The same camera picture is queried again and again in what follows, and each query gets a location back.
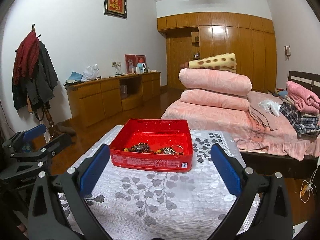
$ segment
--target red tin box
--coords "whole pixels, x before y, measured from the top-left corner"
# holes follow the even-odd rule
[[[140,142],[148,143],[152,151],[180,145],[183,147],[183,155],[123,151]],[[191,170],[193,147],[186,120],[130,119],[109,147],[114,166],[145,171]]]

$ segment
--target red jacket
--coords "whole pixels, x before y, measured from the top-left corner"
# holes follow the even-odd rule
[[[39,57],[39,40],[35,32],[30,32],[21,42],[13,65],[12,83],[17,85],[19,78],[32,78],[33,69]]]

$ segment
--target picture frame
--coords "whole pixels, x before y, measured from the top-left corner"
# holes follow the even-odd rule
[[[127,0],[104,0],[104,14],[127,18]]]
[[[147,66],[146,56],[145,56],[145,55],[136,55],[137,64],[138,64],[138,62],[139,62],[139,58],[143,58],[143,61],[144,61],[144,63],[145,63],[146,66]]]
[[[125,58],[125,64],[127,67],[127,73],[131,73],[132,72],[132,68],[134,67],[134,72],[136,72],[136,68],[137,68],[137,57],[136,55],[130,55],[130,54],[125,54],[124,55]]]

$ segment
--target metal bolt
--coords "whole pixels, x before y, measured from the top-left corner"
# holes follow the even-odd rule
[[[277,171],[277,172],[275,173],[275,176],[276,176],[278,179],[282,178],[282,174],[281,174],[279,171]]]
[[[244,171],[245,171],[246,174],[253,174],[253,168],[246,167],[246,168],[244,169]]]
[[[44,171],[39,172],[38,176],[39,178],[43,178],[45,176],[45,172]]]
[[[75,167],[70,167],[69,169],[67,169],[67,173],[69,173],[69,174],[74,174],[75,171],[76,171]]]

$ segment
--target plaid fabric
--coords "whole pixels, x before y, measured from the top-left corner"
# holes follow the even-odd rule
[[[280,106],[280,112],[288,119],[292,127],[296,130],[298,138],[302,135],[310,137],[318,137],[320,134],[320,126],[314,124],[300,124],[297,123],[292,115],[292,112],[286,110],[283,104]]]
[[[295,119],[296,123],[299,124],[314,124],[317,125],[319,122],[319,117],[306,117],[301,114],[300,111],[293,105],[288,103],[282,103],[284,109],[291,113],[292,117]]]

